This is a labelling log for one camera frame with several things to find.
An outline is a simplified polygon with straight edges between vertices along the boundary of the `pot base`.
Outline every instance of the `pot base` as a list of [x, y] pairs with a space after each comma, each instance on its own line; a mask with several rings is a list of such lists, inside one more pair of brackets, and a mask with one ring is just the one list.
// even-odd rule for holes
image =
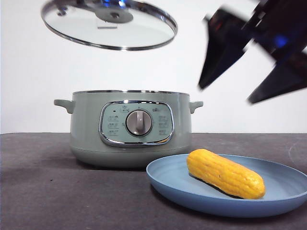
[[189, 146], [164, 151], [149, 152], [98, 152], [77, 149], [71, 146], [74, 156], [91, 165], [109, 168], [146, 168], [146, 166], [161, 157], [185, 154], [190, 152]]

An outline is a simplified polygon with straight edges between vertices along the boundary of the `control panel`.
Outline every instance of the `control panel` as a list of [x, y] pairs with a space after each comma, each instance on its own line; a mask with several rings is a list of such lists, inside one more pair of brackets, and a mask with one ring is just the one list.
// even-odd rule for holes
[[108, 103], [101, 111], [99, 133], [108, 145], [161, 145], [173, 132], [173, 113], [165, 103], [125, 100]]

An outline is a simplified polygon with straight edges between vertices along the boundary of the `pot handle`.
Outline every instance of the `pot handle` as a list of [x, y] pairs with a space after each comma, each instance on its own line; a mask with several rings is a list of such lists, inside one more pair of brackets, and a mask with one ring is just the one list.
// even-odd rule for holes
[[54, 105], [62, 106], [67, 110], [67, 113], [72, 114], [73, 109], [75, 108], [75, 102], [68, 100], [55, 99], [53, 101]]
[[203, 106], [203, 102], [190, 102], [189, 107], [190, 107], [191, 114], [194, 113], [195, 109], [197, 109], [198, 107], [202, 107], [202, 106]]

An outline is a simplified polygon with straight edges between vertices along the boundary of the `stainless steel rim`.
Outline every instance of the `stainless steel rim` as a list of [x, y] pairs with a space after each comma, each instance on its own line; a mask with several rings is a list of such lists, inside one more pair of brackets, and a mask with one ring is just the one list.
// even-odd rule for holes
[[73, 92], [72, 94], [80, 94], [80, 93], [97, 93], [97, 92], [120, 92], [120, 93], [127, 93], [127, 92], [137, 92], [137, 93], [164, 93], [164, 94], [180, 94], [189, 96], [188, 93], [184, 92], [169, 92], [169, 91], [151, 91], [151, 90], [90, 90], [90, 91], [77, 91]]
[[[83, 1], [84, 3], [89, 2], [91, 4], [93, 4], [93, 1]], [[136, 46], [136, 47], [125, 47], [125, 46], [108, 46], [108, 45], [102, 45], [102, 44], [95, 44], [95, 43], [91, 43], [91, 42], [87, 42], [87, 41], [83, 41], [80, 40], [78, 38], [75, 37], [69, 37], [65, 34], [62, 34], [61, 32], [57, 31], [56, 29], [52, 28], [46, 21], [45, 21], [45, 15], [52, 9], [55, 8], [63, 8], [67, 5], [71, 5], [71, 6], [75, 6], [78, 4], [78, 0], [53, 0], [50, 1], [48, 3], [46, 3], [44, 5], [44, 7], [41, 10], [41, 17], [46, 25], [46, 27], [51, 30], [52, 32], [54, 32], [55, 34], [57, 34], [58, 36], [61, 36], [65, 39], [68, 39], [70, 41], [82, 44], [82, 45], [86, 45], [86, 46], [95, 46], [98, 48], [103, 48], [103, 49], [112, 49], [112, 50], [127, 50], [127, 51], [133, 51], [133, 50], [147, 50], [147, 49], [154, 49], [154, 48], [158, 48], [164, 45], [167, 45], [168, 43], [170, 43], [174, 37], [177, 34], [178, 31], [178, 25], [175, 21], [175, 19], [170, 16], [167, 12], [152, 6], [150, 4], [144, 3], [144, 2], [138, 2], [138, 1], [133, 1], [133, 0], [126, 0], [125, 4], [126, 4], [126, 8], [131, 8], [134, 10], [138, 10], [138, 11], [142, 11], [145, 12], [151, 16], [154, 16], [155, 18], [160, 19], [161, 21], [165, 22], [174, 32], [174, 36], [172, 38], [170, 38], [169, 40], [156, 44], [156, 45], [152, 45], [152, 46]]]

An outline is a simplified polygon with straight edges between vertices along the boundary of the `button icon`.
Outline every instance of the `button icon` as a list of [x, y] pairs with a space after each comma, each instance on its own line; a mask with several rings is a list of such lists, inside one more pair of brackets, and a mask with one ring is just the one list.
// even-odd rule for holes
[[118, 123], [108, 123], [107, 124], [108, 128], [114, 129], [114, 128], [118, 128]]
[[165, 129], [159, 130], [159, 135], [167, 135], [166, 130]]
[[128, 113], [129, 112], [129, 109], [124, 109], [124, 108], [121, 108], [120, 110], [122, 113]]
[[159, 128], [167, 128], [168, 127], [168, 123], [165, 122], [159, 122]]
[[109, 130], [108, 134], [109, 136], [118, 136], [118, 129]]
[[108, 121], [118, 121], [118, 116], [117, 115], [116, 116], [109, 116], [107, 120]]
[[168, 121], [166, 115], [159, 115], [159, 121]]

